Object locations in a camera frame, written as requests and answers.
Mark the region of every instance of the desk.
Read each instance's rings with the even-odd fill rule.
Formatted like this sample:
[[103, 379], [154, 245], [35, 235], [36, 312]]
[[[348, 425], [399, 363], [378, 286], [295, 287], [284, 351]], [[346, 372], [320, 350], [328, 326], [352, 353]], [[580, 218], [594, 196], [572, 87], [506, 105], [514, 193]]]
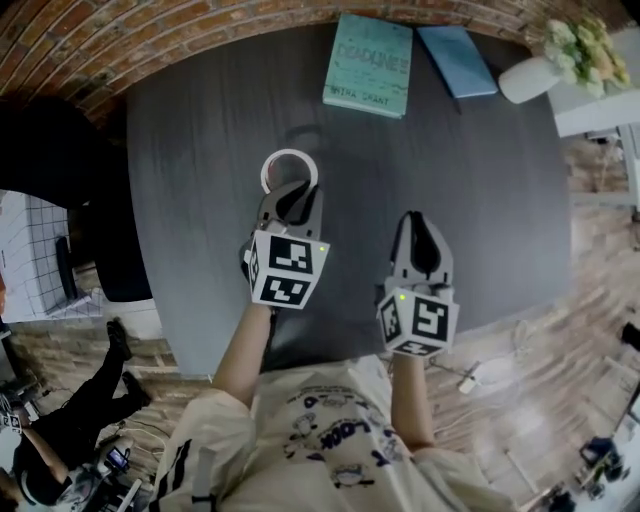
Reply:
[[[263, 196], [262, 163], [285, 147], [318, 164], [322, 239], [332, 247], [307, 308], [286, 313], [278, 335], [304, 340], [280, 356], [339, 359], [383, 349], [373, 286], [389, 272], [396, 225], [409, 209], [425, 212], [451, 247], [459, 330], [567, 290], [567, 175], [547, 97], [455, 102], [416, 36], [404, 119], [325, 106], [335, 30], [302, 27], [225, 45], [129, 93], [138, 236], [163, 331], [185, 374], [215, 371], [248, 301], [238, 248]], [[495, 75], [529, 55], [473, 38]], [[277, 337], [274, 347], [284, 341]]]

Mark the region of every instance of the blue notebook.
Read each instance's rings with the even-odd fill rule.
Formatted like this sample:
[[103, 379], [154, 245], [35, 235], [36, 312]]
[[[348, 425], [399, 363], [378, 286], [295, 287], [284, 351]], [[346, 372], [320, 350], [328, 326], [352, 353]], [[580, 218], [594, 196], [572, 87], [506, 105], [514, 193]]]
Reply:
[[456, 98], [495, 94], [498, 87], [476, 45], [462, 27], [421, 27], [418, 34]]
[[402, 117], [407, 110], [412, 41], [413, 31], [408, 27], [343, 14], [322, 101]]

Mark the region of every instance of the roll of tape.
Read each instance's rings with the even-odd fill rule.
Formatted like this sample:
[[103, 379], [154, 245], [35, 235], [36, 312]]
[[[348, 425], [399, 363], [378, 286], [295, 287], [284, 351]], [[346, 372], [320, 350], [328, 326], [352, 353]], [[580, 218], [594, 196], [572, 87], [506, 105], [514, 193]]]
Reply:
[[300, 158], [305, 164], [307, 164], [307, 167], [309, 168], [309, 188], [313, 188], [318, 184], [318, 167], [309, 155], [302, 151], [298, 151], [297, 149], [281, 149], [273, 153], [264, 161], [264, 164], [262, 164], [262, 170], [260, 171], [260, 182], [262, 183], [262, 190], [264, 190], [265, 194], [271, 192], [268, 183], [271, 166], [282, 155], [293, 155]]

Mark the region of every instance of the black chair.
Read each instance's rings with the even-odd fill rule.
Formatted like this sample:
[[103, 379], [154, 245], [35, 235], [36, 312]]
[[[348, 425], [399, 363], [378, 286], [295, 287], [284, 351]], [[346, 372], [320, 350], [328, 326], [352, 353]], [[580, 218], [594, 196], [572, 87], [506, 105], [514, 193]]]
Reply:
[[[22, 111], [0, 105], [0, 144], [0, 189], [77, 210], [107, 299], [150, 299], [126, 150], [111, 145], [80, 111], [56, 98], [39, 98]], [[64, 242], [57, 248], [65, 292], [73, 297], [73, 254]]]

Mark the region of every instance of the cable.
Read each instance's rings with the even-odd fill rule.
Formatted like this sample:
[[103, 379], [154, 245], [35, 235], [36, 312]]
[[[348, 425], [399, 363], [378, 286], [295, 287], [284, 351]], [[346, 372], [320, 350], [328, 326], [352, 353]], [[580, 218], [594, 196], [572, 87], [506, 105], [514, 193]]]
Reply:
[[155, 425], [152, 425], [151, 423], [145, 423], [144, 421], [133, 420], [131, 418], [127, 418], [127, 421], [131, 421], [132, 423], [139, 423], [140, 425], [144, 425], [145, 427], [155, 428], [156, 430], [162, 432], [165, 436], [171, 437], [171, 434], [169, 434], [166, 430], [162, 430], [160, 427], [156, 427]]
[[467, 377], [470, 377], [470, 375], [467, 373], [463, 373], [460, 372], [458, 370], [454, 370], [453, 368], [448, 368], [446, 366], [442, 366], [441, 364], [429, 361], [429, 366], [427, 366], [426, 369], [429, 369], [429, 367], [433, 366], [434, 368], [439, 368], [440, 370], [444, 370], [445, 372], [449, 372], [449, 373], [453, 373], [454, 375], [457, 375], [458, 377], [462, 377], [464, 379], [466, 379]]
[[164, 446], [164, 449], [165, 450], [167, 449], [167, 443], [165, 442], [164, 439], [162, 439], [160, 436], [152, 434], [151, 432], [143, 428], [123, 428], [120, 430], [120, 432], [144, 432], [145, 434], [150, 435], [151, 437], [155, 437], [158, 441], [162, 443], [162, 446]]
[[[518, 329], [520, 327], [524, 328], [524, 332], [523, 333], [519, 333], [518, 332]], [[506, 359], [506, 358], [509, 358], [509, 357], [511, 357], [513, 355], [515, 355], [516, 364], [521, 364], [522, 363], [522, 358], [524, 356], [528, 355], [531, 352], [531, 349], [522, 346], [517, 341], [517, 338], [522, 337], [524, 341], [526, 341], [529, 338], [528, 333], [527, 333], [527, 331], [528, 331], [527, 327], [528, 327], [528, 324], [527, 324], [527, 322], [525, 320], [518, 321], [518, 323], [516, 324], [516, 328], [514, 329], [515, 332], [514, 332], [513, 336], [511, 337], [511, 343], [513, 344], [513, 350], [511, 352], [507, 353], [507, 354], [496, 356], [496, 357], [493, 357], [491, 359], [487, 359], [486, 361], [481, 362], [480, 366], [478, 366], [478, 368], [476, 368], [474, 373], [477, 373], [479, 368], [481, 368], [482, 366], [484, 366], [484, 365], [486, 365], [486, 364], [488, 364], [490, 362], [497, 361], [497, 360], [500, 360], [500, 359]], [[473, 376], [470, 376], [470, 377], [473, 378], [479, 386], [494, 386], [494, 385], [496, 385], [496, 384], [498, 384], [500, 382], [500, 381], [482, 382], [481, 379], [474, 378]], [[522, 384], [521, 384], [519, 379], [515, 379], [512, 382], [515, 382], [515, 384], [518, 386], [518, 389], [516, 390], [516, 392], [513, 395], [507, 394], [507, 397], [505, 398], [505, 400], [503, 400], [499, 404], [491, 404], [491, 405], [486, 405], [486, 406], [483, 406], [483, 407], [478, 407], [477, 409], [472, 409], [471, 411], [468, 411], [468, 412], [464, 413], [462, 416], [460, 416], [459, 418], [455, 419], [452, 423], [450, 423], [450, 424], [448, 424], [448, 425], [446, 425], [444, 427], [440, 427], [440, 428], [437, 428], [436, 430], [434, 430], [434, 432], [433, 432], [434, 435], [439, 433], [439, 432], [442, 432], [444, 430], [448, 430], [448, 429], [456, 426], [458, 423], [460, 423], [465, 418], [471, 416], [472, 414], [475, 414], [477, 412], [482, 412], [482, 411], [501, 409], [505, 405], [507, 405], [507, 403], [517, 401], [520, 398], [520, 395], [522, 393]]]
[[153, 450], [147, 450], [146, 448], [143, 448], [142, 446], [138, 446], [138, 445], [135, 445], [134, 448], [150, 454], [155, 459], [156, 462], [160, 462], [160, 459], [158, 459], [158, 455], [161, 455], [162, 453], [164, 453], [164, 450], [161, 452], [154, 452]]

